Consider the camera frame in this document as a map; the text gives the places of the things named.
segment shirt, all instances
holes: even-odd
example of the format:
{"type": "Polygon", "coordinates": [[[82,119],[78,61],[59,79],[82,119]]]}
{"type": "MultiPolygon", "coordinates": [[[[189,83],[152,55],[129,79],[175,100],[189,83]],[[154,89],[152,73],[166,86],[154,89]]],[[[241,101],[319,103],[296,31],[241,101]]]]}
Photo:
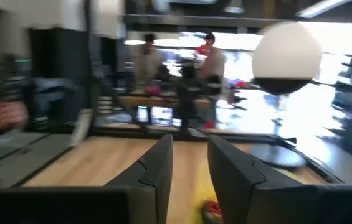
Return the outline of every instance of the shirt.
{"type": "Polygon", "coordinates": [[[218,75],[219,77],[223,77],[225,64],[226,57],[224,56],[223,51],[213,47],[210,55],[206,58],[202,66],[202,75],[218,75]]]}
{"type": "Polygon", "coordinates": [[[143,45],[133,45],[129,47],[131,60],[134,65],[134,74],[136,82],[147,84],[158,73],[158,68],[163,62],[162,53],[153,49],[150,53],[143,53],[143,45]]]}

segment ceiling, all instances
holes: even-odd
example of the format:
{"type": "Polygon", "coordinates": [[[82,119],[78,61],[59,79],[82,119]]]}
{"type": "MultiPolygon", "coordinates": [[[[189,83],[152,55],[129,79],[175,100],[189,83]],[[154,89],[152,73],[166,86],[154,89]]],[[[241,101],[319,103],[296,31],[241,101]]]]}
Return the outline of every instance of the ceiling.
{"type": "MultiPolygon", "coordinates": [[[[242,14],[224,12],[224,8],[231,3],[231,0],[169,1],[170,10],[165,14],[155,11],[151,4],[145,4],[145,11],[149,16],[144,16],[144,19],[161,29],[167,29],[171,25],[177,26],[174,29],[205,26],[216,27],[216,29],[231,27],[231,30],[236,30],[238,27],[261,28],[281,20],[303,20],[296,17],[296,13],[321,0],[240,0],[245,9],[242,14]]],[[[135,0],[125,0],[125,9],[125,23],[138,27],[141,11],[137,10],[135,0]]],[[[304,21],[352,22],[352,1],[304,21]]]]}

